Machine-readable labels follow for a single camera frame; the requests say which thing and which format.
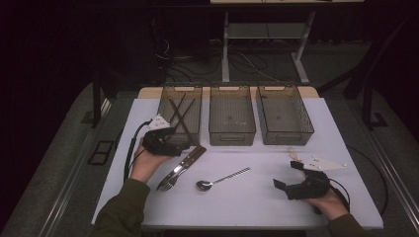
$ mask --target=green sleeve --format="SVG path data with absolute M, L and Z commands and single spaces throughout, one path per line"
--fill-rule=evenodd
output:
M 150 188 L 145 183 L 127 179 L 120 193 L 99 211 L 90 237 L 140 236 L 144 205 Z
M 342 215 L 327 225 L 332 237 L 374 237 L 375 235 L 363 229 L 352 214 Z

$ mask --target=silverware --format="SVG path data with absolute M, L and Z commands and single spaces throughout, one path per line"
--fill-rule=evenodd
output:
M 234 176 L 238 176 L 238 175 L 241 175 L 241 174 L 243 174 L 243 173 L 246 173 L 246 172 L 248 172 L 248 171 L 250 171 L 250 167 L 247 167 L 246 169 L 243 169 L 243 170 L 241 170 L 241 171 L 239 171 L 239 172 L 236 172 L 236 173 L 234 173 L 234 174 L 232 174 L 232 175 L 229 175 L 229 176 L 227 176 L 227 177 L 224 177 L 224 178 L 222 178 L 222 179 L 219 179 L 219 180 L 217 180 L 217 181 L 214 181 L 214 182 L 209 182 L 209 181 L 198 181 L 197 182 L 197 188 L 198 188 L 198 190 L 199 191 L 208 191 L 213 185 L 215 185 L 216 183 L 219 183 L 219 182 L 221 182 L 221 181 L 224 181 L 224 180 L 228 180 L 228 179 L 230 179 L 230 178 L 233 178 Z
M 179 176 L 181 176 L 185 171 L 187 171 L 207 150 L 198 145 L 185 159 L 179 163 L 179 165 L 170 172 L 157 186 L 157 190 L 168 191 L 175 186 L 178 181 Z

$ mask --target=hand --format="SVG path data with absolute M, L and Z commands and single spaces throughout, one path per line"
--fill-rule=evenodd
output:
M 134 157 L 136 157 L 136 159 L 132 164 L 132 172 L 129 177 L 144 182 L 145 184 L 161 164 L 172 158 L 172 156 L 151 154 L 142 146 L 142 138 L 136 148 Z
M 324 197 L 303 199 L 302 201 L 318 207 L 329 221 L 349 214 L 345 205 L 332 189 Z

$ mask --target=white tabletop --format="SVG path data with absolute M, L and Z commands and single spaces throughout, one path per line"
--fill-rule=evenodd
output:
M 382 228 L 382 219 L 372 201 L 341 134 L 323 99 L 303 99 L 315 132 L 305 146 L 295 146 L 298 158 L 312 156 L 345 163 L 345 170 L 328 171 L 327 176 L 340 182 L 351 195 L 351 212 L 365 228 Z M 273 179 L 294 185 L 302 182 L 301 171 L 290 167 L 287 146 L 267 146 L 262 137 L 253 101 L 257 132 L 252 146 L 210 146 L 209 99 L 203 99 L 201 145 L 207 152 L 167 192 L 156 191 L 157 185 L 194 148 L 164 163 L 149 180 L 151 193 L 144 210 L 144 228 L 250 228 L 311 229 L 326 223 L 322 215 L 299 200 L 288 200 L 277 190 Z M 126 154 L 135 130 L 155 117 L 158 99 L 137 99 L 132 104 L 126 127 L 103 188 L 92 223 L 98 211 L 123 185 Z M 144 128 L 138 135 L 146 133 Z M 197 181 L 215 181 L 241 169 L 252 170 L 216 184 L 206 193 L 195 187 Z

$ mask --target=plastic bin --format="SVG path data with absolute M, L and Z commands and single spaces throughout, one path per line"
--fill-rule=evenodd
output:
M 305 145 L 314 133 L 295 82 L 259 82 L 258 115 L 265 145 Z
M 166 83 L 160 98 L 158 114 L 164 117 L 176 132 L 171 143 L 200 144 L 202 83 Z
M 256 133 L 250 88 L 243 82 L 210 85 L 209 143 L 251 146 Z

